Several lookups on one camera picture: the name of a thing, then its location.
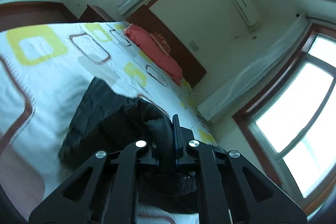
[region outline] wooden cabinet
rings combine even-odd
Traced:
[[[115,22],[102,8],[88,5],[78,20],[79,22]]]
[[[22,26],[77,21],[62,3],[25,1],[0,5],[0,32]]]

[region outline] wall outlet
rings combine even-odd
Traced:
[[[197,52],[200,49],[194,41],[189,42],[189,46],[193,49],[194,52]]]

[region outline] window frame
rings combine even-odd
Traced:
[[[317,36],[325,36],[336,40],[336,30],[319,24],[312,24],[300,45],[276,76],[250,102],[233,115],[233,119],[255,152],[266,175],[278,186],[281,186],[307,214],[316,210],[336,185],[336,165],[331,169],[324,180],[306,198],[303,198],[292,174],[282,158],[301,140],[302,136],[304,136],[313,125],[323,110],[336,83],[336,68],[308,54]],[[257,127],[257,125],[255,123],[251,124],[251,119],[254,118],[255,120],[257,116],[261,115],[263,110],[268,109],[268,106],[275,102],[281,95],[281,90],[289,86],[289,81],[294,79],[300,66],[303,66],[305,62],[314,65],[317,64],[319,68],[331,74],[334,79],[325,98],[308,125],[300,131],[298,136],[295,137],[283,151],[276,154],[263,133],[257,128],[254,128]]]

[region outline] wooden headboard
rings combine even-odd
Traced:
[[[184,78],[189,82],[192,88],[207,73],[205,68],[203,68],[183,43],[147,6],[141,6],[127,18],[127,21],[142,27],[148,32],[159,32],[167,39],[171,48],[172,58],[174,58],[182,68]]]

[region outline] window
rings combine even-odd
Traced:
[[[285,67],[234,116],[266,174],[275,173],[306,213],[335,185],[335,83],[336,31],[313,24]]]

